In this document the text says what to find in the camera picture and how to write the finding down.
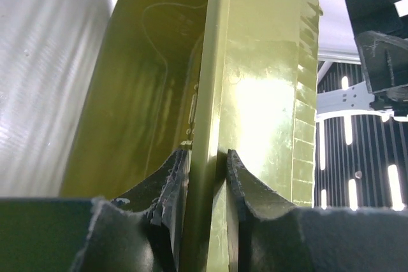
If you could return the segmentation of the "olive green slotted basket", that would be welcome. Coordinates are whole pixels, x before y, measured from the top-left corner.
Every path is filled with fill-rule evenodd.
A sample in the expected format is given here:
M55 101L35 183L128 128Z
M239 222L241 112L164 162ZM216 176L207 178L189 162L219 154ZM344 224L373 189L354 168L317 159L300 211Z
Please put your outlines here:
M192 151L183 271L227 271L222 163L312 204L318 0L118 0L62 197L115 198Z

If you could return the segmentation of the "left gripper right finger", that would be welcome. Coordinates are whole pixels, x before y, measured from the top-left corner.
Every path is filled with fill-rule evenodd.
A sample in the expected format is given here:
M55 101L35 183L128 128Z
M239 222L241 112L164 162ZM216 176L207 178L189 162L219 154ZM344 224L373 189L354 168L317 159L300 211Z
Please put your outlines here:
M230 271L406 271L407 212L304 208L226 159Z

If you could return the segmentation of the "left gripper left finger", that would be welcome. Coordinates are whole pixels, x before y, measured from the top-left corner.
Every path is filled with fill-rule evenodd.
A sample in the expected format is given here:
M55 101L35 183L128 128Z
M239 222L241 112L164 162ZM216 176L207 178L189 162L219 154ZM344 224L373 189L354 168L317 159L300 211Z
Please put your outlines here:
M189 153L111 201L3 198L2 271L176 271Z

